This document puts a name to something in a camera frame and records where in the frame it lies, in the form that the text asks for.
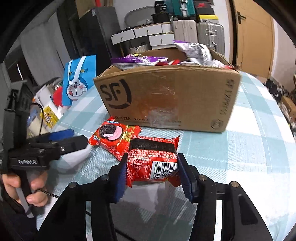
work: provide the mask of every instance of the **barcode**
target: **barcode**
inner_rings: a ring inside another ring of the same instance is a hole
[[[163,179],[172,175],[178,169],[176,162],[154,161],[149,179]]]

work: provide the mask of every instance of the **screw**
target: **screw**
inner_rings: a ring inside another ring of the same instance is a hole
[[[199,180],[205,181],[207,179],[207,176],[199,175],[198,178],[199,178]]]
[[[238,182],[231,182],[231,186],[233,186],[234,188],[238,188],[239,187],[239,183]]]
[[[101,176],[101,180],[102,181],[108,181],[109,180],[109,176],[108,175],[102,175]]]
[[[74,188],[74,187],[76,187],[77,186],[77,182],[71,182],[70,184],[69,184],[69,188]]]

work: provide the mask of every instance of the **blue and white tablecloth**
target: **blue and white tablecloth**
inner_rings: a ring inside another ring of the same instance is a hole
[[[95,87],[74,104],[54,130],[72,128],[90,137],[109,117]],[[178,152],[201,174],[215,182],[239,182],[246,191],[274,240],[282,241],[296,222],[296,145],[275,100],[253,76],[242,73],[227,130],[221,134],[144,127],[140,135],[172,138],[181,136]],[[108,173],[118,161],[101,147],[89,148],[81,164],[64,159],[52,162],[48,188],[60,195],[71,181],[85,184]],[[39,215],[39,228],[55,199]],[[188,240],[196,205],[185,198],[182,188],[168,182],[134,185],[121,201],[112,205],[114,225],[135,240]],[[221,203],[217,205],[215,240],[221,235]],[[91,238],[87,218],[88,240]]]

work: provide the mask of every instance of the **silver suitcase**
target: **silver suitcase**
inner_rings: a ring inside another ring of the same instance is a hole
[[[193,20],[173,21],[175,40],[197,43],[196,22]]]
[[[207,45],[209,49],[224,55],[224,28],[218,23],[198,23],[198,42]]]

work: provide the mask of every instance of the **sf logo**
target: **sf logo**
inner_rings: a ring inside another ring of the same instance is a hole
[[[100,89],[105,94],[105,100],[115,100],[118,105],[108,104],[113,109],[124,109],[131,104],[131,90],[125,80],[119,80],[121,85],[117,82],[107,85],[100,85]]]

